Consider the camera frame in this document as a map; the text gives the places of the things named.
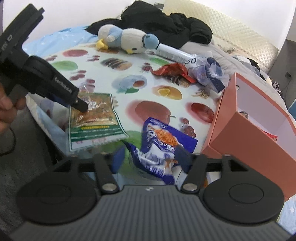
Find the person's left hand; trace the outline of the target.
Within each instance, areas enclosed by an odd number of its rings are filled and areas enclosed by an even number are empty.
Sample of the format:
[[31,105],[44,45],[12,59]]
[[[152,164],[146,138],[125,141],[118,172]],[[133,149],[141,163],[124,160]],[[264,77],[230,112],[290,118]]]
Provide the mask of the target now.
[[13,104],[11,100],[6,95],[4,88],[1,84],[1,93],[0,93],[0,103],[1,103],[1,111],[0,111],[0,131],[1,134],[4,133],[14,121],[17,112],[19,110],[23,110],[26,106],[26,98],[20,98],[16,104]]

